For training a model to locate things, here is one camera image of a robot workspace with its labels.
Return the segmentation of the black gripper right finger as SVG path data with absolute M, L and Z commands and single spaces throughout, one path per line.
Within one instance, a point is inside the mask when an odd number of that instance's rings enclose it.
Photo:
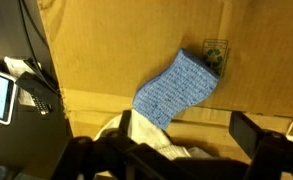
M 265 131 L 240 111 L 231 113 L 229 134 L 251 159 L 263 157 L 266 153 L 263 140 Z

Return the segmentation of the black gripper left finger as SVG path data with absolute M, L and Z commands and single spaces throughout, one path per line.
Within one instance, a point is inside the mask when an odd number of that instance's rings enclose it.
M 124 110 L 120 119 L 119 129 L 126 136 L 129 135 L 131 115 L 132 115 L 131 110 Z

